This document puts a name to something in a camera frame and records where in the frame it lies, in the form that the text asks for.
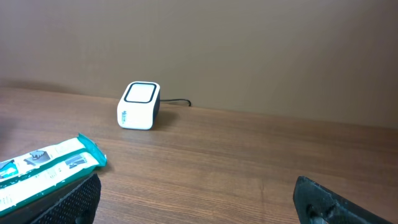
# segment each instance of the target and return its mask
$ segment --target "wood grain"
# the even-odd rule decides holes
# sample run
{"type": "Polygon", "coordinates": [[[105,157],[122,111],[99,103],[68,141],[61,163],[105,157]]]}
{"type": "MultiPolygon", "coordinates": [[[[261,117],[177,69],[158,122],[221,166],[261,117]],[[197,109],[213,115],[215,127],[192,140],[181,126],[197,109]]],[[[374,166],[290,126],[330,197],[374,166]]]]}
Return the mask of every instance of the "wood grain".
{"type": "Polygon", "coordinates": [[[0,88],[0,161],[79,132],[108,157],[95,223],[298,223],[306,175],[398,222],[398,131],[162,104],[151,131],[119,100],[0,88]]]}

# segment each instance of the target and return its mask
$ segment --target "wall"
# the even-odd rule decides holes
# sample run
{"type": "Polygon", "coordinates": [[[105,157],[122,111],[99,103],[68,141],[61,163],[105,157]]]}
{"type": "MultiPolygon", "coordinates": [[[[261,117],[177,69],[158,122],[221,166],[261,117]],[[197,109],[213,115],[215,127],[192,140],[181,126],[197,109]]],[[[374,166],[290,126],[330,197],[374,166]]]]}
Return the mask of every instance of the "wall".
{"type": "Polygon", "coordinates": [[[0,1],[0,85],[398,128],[398,2],[0,1]]]}

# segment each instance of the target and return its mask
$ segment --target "wooden table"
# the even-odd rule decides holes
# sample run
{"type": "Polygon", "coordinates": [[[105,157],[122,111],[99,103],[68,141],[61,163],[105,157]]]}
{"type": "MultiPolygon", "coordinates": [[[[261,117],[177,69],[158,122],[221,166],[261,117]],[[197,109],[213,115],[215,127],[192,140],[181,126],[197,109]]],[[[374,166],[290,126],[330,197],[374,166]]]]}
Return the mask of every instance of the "wooden table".
{"type": "Polygon", "coordinates": [[[300,175],[398,222],[397,130],[162,104],[134,131],[118,101],[0,88],[0,161],[87,135],[108,157],[96,223],[298,223],[300,175]]]}

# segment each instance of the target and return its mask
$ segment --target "white device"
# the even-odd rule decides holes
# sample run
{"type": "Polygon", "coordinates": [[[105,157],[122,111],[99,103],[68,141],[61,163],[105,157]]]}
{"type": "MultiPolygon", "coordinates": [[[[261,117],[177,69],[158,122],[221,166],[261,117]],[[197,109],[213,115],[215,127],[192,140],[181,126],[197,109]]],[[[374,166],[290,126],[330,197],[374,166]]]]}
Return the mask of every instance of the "white device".
{"type": "Polygon", "coordinates": [[[118,104],[118,123],[122,128],[148,130],[154,124],[159,106],[159,84],[132,82],[118,104]]]}

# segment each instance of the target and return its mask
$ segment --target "black cable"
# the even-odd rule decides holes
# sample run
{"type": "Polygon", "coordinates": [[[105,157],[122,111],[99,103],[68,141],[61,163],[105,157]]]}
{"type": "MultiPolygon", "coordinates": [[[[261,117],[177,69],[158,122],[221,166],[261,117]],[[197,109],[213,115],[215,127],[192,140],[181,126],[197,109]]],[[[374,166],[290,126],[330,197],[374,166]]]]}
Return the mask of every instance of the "black cable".
{"type": "Polygon", "coordinates": [[[191,106],[191,105],[192,105],[191,101],[190,101],[190,100],[187,100],[187,99],[170,99],[170,100],[160,100],[160,101],[161,101],[161,102],[168,102],[168,101],[186,101],[186,102],[189,103],[188,106],[191,106]]]}

